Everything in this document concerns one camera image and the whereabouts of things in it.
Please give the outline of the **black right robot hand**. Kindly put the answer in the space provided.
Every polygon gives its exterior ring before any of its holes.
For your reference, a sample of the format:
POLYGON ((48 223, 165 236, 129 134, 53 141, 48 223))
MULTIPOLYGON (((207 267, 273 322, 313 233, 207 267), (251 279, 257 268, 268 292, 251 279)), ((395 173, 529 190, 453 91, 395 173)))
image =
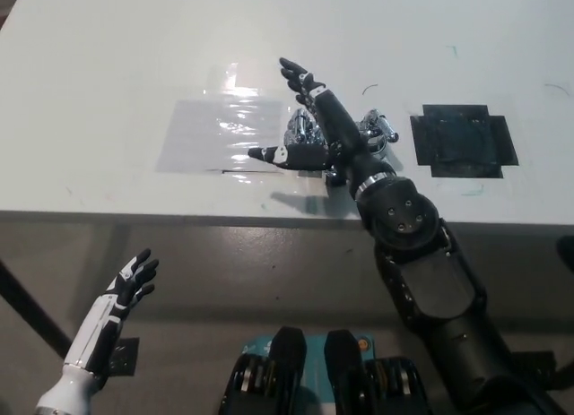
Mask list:
POLYGON ((281 74, 302 105, 288 123, 283 144, 253 147, 251 159, 279 169, 324 175, 328 187, 348 185, 352 197, 396 172, 378 154, 395 135, 370 113, 356 123, 335 94, 300 65, 279 59, 281 74))

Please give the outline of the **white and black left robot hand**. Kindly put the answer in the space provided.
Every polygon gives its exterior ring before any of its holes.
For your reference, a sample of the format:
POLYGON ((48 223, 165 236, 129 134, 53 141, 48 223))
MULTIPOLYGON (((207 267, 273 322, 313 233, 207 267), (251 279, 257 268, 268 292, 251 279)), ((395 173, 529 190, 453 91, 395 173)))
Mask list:
POLYGON ((94 301, 64 360, 65 366, 85 370, 96 377, 109 372, 123 324, 131 310, 154 290, 159 261, 146 248, 134 256, 94 301))

